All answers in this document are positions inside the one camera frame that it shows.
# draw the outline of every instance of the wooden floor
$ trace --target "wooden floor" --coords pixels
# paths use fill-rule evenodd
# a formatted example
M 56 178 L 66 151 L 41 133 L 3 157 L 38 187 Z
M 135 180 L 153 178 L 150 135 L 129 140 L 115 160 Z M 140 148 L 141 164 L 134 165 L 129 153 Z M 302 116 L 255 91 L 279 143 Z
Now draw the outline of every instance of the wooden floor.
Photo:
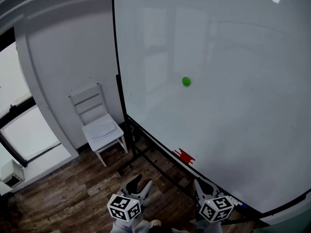
M 144 149 L 144 140 L 138 143 Z M 158 151 L 149 151 L 147 156 L 175 181 L 187 189 L 192 182 L 182 171 L 169 162 Z M 22 217 L 14 217 L 18 230 L 13 233 L 108 233 L 113 218 L 107 210 L 107 202 L 120 184 L 136 174 L 143 179 L 152 179 L 154 186 L 146 200 L 143 213 L 145 220 L 160 219 L 162 224 L 194 232 L 190 220 L 194 218 L 195 203 L 173 186 L 144 158 L 140 157 L 125 169 L 120 176 L 116 169 L 132 158 L 132 154 L 115 145 L 104 151 L 104 167 L 95 153 L 86 150 L 78 158 L 18 191 L 10 199 L 11 206 L 17 206 Z M 231 218 L 241 218 L 237 212 Z M 257 227 L 255 222 L 223 226 L 224 233 L 250 233 Z

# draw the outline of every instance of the white chair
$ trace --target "white chair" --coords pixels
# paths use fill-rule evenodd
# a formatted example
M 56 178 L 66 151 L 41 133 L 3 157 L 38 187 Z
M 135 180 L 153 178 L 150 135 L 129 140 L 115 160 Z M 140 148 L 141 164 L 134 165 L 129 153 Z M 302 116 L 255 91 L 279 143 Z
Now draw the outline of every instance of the white chair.
M 91 149 L 96 153 L 104 166 L 107 165 L 100 153 L 110 146 L 119 142 L 125 153 L 128 153 L 122 129 L 106 110 L 100 84 L 79 94 L 69 96 L 69 100 L 81 122 L 83 133 Z M 84 124 L 83 115 L 90 113 L 94 109 L 98 112 L 99 107 L 102 108 L 104 116 Z

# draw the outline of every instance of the paper on chair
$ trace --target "paper on chair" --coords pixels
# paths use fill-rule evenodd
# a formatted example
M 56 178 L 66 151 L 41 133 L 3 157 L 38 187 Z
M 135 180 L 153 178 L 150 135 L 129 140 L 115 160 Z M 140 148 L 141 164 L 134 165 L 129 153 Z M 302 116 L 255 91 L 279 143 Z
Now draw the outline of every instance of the paper on chair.
M 102 137 L 109 132 L 112 132 L 116 129 L 115 124 L 113 123 L 112 120 L 107 120 L 106 122 L 103 123 L 98 123 L 92 125 L 92 127 L 89 129 L 89 135 L 91 136 L 92 139 Z

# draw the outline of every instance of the metal stand leg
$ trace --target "metal stand leg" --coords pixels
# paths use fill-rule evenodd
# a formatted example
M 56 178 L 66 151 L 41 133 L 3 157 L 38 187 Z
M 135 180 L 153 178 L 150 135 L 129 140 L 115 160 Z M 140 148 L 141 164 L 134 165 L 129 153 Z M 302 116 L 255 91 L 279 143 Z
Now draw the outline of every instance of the metal stand leg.
M 119 91 L 119 96 L 120 96 L 120 102 L 121 102 L 123 117 L 124 117 L 124 121 L 125 121 L 126 136 L 127 136 L 127 140 L 129 141 L 129 144 L 131 146 L 133 156 L 135 157 L 135 155 L 137 155 L 137 153 L 135 150 L 135 144 L 133 141 L 133 136 L 132 136 L 131 127 L 129 124 L 129 119 L 128 119 L 128 116 L 126 113 L 125 101 L 124 101 L 123 88 L 122 88 L 122 82 L 121 82 L 120 74 L 117 74 L 116 78 L 117 78 L 117 85 L 118 85 L 118 91 Z
M 100 159 L 100 161 L 102 162 L 102 164 L 103 164 L 104 166 L 107 166 L 106 163 L 104 162 L 104 160 L 102 159 L 101 155 L 98 153 L 98 151 L 94 151 L 94 152 L 96 153 L 97 157 Z

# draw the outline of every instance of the window frame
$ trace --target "window frame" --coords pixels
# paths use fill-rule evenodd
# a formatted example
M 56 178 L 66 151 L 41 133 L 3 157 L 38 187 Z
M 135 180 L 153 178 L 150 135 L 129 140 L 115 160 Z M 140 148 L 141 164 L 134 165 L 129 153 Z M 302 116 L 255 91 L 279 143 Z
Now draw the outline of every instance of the window frame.
M 14 28 L 10 28 L 2 35 L 0 35 L 0 52 L 5 48 L 7 48 L 9 45 L 13 44 L 14 42 L 16 42 Z M 33 96 L 30 96 L 29 98 L 25 99 L 24 101 L 16 105 L 10 105 L 9 111 L 0 116 L 0 143 L 11 154 L 11 156 L 14 157 L 23 167 L 27 167 L 27 165 L 31 161 L 35 160 L 36 158 L 40 157 L 41 155 L 45 154 L 46 152 L 52 150 L 53 148 L 61 144 L 60 142 L 53 144 L 47 147 L 46 149 L 42 150 L 42 152 L 39 153 L 38 155 L 30 158 L 29 160 L 26 160 L 24 157 L 20 155 L 20 153 L 12 146 L 12 144 L 10 144 L 8 139 L 6 139 L 6 137 L 3 135 L 3 133 L 1 132 L 1 129 L 3 127 L 5 127 L 11 121 L 19 117 L 21 114 L 23 114 L 30 108 L 33 108 L 34 106 L 36 106 L 36 102 Z

